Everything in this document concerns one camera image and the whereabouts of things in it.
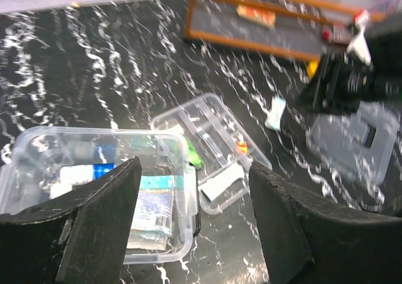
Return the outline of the clear medicine kit box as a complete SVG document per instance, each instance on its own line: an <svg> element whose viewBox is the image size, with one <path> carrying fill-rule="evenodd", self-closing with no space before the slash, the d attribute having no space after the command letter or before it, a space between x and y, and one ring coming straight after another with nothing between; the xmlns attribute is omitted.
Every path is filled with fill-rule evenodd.
<svg viewBox="0 0 402 284"><path fill-rule="evenodd" d="M1 212L20 211L95 180L131 158L142 166L124 263L182 259L200 230L196 172L171 131L37 126L1 168Z"/></svg>

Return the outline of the teal topped packet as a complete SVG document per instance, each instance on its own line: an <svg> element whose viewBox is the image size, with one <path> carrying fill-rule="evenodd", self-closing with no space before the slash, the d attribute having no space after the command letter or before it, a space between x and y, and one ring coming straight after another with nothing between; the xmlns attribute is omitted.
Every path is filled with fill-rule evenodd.
<svg viewBox="0 0 402 284"><path fill-rule="evenodd" d="M173 237L173 206L175 197L181 197L184 176L143 175L133 221L129 233L128 249L164 251Z"/></svg>

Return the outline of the orange box on lower shelf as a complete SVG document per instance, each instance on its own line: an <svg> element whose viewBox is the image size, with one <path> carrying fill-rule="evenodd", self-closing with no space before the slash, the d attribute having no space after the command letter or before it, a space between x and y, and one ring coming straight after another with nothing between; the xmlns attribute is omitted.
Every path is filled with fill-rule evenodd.
<svg viewBox="0 0 402 284"><path fill-rule="evenodd" d="M268 28L273 28L276 22L276 15L272 11L252 8L244 5L238 5L236 11L239 17Z"/></svg>

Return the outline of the red round balm tin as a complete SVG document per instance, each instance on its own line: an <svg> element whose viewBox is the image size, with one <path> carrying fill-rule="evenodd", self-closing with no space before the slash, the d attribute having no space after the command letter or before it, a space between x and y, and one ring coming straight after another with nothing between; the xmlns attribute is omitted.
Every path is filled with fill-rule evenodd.
<svg viewBox="0 0 402 284"><path fill-rule="evenodd" d="M239 151L241 151L244 154L247 154L249 152L248 145L245 141L238 141L237 148Z"/></svg>

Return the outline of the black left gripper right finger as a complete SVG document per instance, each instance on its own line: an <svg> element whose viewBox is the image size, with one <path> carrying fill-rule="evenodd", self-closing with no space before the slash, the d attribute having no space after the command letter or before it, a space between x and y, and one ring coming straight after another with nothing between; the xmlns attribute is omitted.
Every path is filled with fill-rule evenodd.
<svg viewBox="0 0 402 284"><path fill-rule="evenodd" d="M271 283L400 283L401 219L337 204L259 162L249 187Z"/></svg>

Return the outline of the blue white bandage roll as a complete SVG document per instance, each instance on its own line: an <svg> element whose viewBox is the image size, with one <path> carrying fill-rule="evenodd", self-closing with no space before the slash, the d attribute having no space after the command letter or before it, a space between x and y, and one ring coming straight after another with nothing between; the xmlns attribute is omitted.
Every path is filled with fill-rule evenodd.
<svg viewBox="0 0 402 284"><path fill-rule="evenodd" d="M94 165L73 165L60 169L60 179L50 188L50 199L72 191L75 187L101 178L115 168L114 163Z"/></svg>

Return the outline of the clear compartment organizer tray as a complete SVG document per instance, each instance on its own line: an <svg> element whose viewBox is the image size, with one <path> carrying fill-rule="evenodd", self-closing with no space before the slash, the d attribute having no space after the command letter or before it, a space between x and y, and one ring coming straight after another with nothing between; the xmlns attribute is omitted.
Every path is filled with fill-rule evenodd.
<svg viewBox="0 0 402 284"><path fill-rule="evenodd" d="M197 170L200 206L210 215L220 214L249 192L248 172L252 162L271 167L271 162L229 108L213 93L198 96L154 117L150 126L155 130L180 133L194 145L204 162L204 167ZM238 141L247 143L247 154L238 150ZM210 201L201 192L201 185L234 163L243 167L244 178L236 180L223 194Z"/></svg>

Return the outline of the orange wooden shelf rack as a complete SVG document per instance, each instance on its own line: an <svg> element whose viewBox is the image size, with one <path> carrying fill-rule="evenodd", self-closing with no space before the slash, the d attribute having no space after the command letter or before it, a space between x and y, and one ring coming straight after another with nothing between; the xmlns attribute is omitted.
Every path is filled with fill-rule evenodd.
<svg viewBox="0 0 402 284"><path fill-rule="evenodd" d="M188 0L184 39L308 62L326 49L345 48L351 36L346 26L361 10L380 21L397 4L398 0ZM274 27L239 17L238 5L274 12Z"/></svg>

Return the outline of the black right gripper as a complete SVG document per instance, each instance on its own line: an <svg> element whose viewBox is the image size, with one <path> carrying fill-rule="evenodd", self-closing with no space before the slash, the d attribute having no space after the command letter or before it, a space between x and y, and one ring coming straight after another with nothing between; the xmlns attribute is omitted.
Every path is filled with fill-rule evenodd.
<svg viewBox="0 0 402 284"><path fill-rule="evenodd" d="M375 73L356 53L329 51L293 105L315 113L355 113L360 102L376 102Z"/></svg>

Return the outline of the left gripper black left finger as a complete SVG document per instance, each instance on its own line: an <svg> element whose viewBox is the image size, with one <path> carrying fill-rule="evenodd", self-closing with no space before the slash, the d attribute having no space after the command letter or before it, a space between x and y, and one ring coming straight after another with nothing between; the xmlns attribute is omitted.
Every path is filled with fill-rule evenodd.
<svg viewBox="0 0 402 284"><path fill-rule="evenodd" d="M139 158L21 212L1 215L1 283L119 283Z"/></svg>

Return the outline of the orange yellow tape roll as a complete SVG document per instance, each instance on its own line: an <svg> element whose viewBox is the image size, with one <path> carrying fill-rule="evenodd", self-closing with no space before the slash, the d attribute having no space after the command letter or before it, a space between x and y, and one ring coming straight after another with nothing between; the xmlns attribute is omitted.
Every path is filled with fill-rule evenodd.
<svg viewBox="0 0 402 284"><path fill-rule="evenodd" d="M314 75L315 72L318 69L319 61L311 61L307 64L306 70L307 70L307 75L311 79Z"/></svg>

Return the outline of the teal white plaster packet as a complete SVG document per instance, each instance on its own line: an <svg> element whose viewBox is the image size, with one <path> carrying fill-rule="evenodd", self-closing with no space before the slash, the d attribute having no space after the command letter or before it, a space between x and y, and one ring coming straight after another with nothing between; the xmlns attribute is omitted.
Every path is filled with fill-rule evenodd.
<svg viewBox="0 0 402 284"><path fill-rule="evenodd" d="M236 180L244 178L244 169L238 163L234 163L221 171L216 176L208 179L201 185L201 192L210 200L214 201L223 194Z"/></svg>

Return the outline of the clear kit box lid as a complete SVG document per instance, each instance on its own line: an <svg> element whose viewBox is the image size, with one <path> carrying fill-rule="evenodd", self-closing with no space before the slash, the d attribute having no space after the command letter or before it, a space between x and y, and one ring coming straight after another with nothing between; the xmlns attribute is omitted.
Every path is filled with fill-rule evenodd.
<svg viewBox="0 0 402 284"><path fill-rule="evenodd" d="M399 129L397 117L377 103L361 103L351 116L319 115L306 133L309 150L353 183L378 187Z"/></svg>

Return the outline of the green wind oil box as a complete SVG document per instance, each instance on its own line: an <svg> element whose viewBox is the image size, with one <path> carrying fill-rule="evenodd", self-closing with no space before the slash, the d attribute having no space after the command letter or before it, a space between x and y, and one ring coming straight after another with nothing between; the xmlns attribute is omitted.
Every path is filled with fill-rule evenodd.
<svg viewBox="0 0 402 284"><path fill-rule="evenodd" d="M186 139L186 142L189 163L193 165L197 170L202 169L204 167L204 162L202 161L200 155L197 153L194 145L189 139Z"/></svg>

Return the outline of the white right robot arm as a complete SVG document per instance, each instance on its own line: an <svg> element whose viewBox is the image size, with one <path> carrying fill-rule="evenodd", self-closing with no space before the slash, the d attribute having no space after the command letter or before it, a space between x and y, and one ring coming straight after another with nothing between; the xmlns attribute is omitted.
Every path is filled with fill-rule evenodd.
<svg viewBox="0 0 402 284"><path fill-rule="evenodd" d="M294 105L350 115L361 102L401 100L401 12L362 29L344 51L328 50Z"/></svg>

